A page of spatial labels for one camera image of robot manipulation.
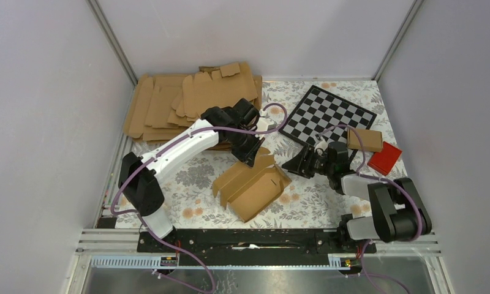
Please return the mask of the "brown cardboard box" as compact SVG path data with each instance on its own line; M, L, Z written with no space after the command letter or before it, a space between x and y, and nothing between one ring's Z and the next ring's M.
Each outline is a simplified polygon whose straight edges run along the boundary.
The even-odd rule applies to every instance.
M246 223L277 200L291 182L271 151L261 147L253 167L233 164L213 181L212 193L223 209L230 208Z

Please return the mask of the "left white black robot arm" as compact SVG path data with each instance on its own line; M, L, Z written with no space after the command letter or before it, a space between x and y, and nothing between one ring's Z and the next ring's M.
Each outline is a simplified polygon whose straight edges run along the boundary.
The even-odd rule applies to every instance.
M118 195L125 196L154 233L152 244L162 252L169 251L176 237L164 208L160 183L197 154L222 142L230 144L240 162L253 167L263 136L275 126L264 111L246 99L232 107L211 107L166 144L141 156L126 154L119 173Z

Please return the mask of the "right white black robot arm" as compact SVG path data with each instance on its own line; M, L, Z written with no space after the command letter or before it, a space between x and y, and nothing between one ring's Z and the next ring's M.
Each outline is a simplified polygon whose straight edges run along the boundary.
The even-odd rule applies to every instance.
M345 143L334 141L323 148L305 146L282 168L303 178L325 176L336 193L370 203L369 217L341 217L336 242L344 252L354 251L361 240L413 241L432 231L414 182L410 178L389 180L353 171Z

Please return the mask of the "folded small cardboard box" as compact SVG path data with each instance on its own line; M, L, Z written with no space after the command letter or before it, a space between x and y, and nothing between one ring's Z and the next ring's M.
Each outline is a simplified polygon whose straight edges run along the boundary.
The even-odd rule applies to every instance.
M381 152L383 150L383 134L377 130L348 129L347 147L352 150Z

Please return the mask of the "red box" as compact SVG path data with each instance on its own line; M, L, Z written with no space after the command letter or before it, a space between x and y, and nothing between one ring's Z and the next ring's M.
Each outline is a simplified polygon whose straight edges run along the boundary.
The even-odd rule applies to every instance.
M387 176L396 165L400 158L402 150L386 141L383 141L382 150L374 153L369 159L367 165L380 173Z

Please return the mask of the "black white checkerboard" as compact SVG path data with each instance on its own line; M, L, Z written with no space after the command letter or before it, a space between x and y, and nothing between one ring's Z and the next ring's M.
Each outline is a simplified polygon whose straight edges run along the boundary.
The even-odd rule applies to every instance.
M319 140L346 142L347 131L331 126L345 124L359 129L370 129L377 115L353 102L311 86L279 131L302 145L316 145Z

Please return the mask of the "stack of cardboard blanks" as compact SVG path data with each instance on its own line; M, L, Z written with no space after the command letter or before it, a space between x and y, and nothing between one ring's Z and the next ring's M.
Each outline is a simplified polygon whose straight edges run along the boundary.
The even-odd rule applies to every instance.
M200 66L198 72L142 75L123 132L135 142L165 143L213 106L234 106L241 98L262 106L261 75L246 62Z

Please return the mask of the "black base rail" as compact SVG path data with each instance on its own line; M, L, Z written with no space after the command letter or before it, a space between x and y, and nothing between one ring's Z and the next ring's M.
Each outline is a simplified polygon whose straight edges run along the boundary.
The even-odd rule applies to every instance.
M363 241L342 243L335 229L174 229L161 242L150 233L141 232L137 252L172 254L196 257L231 254L232 252L286 252L295 255L330 254L355 258L363 247Z

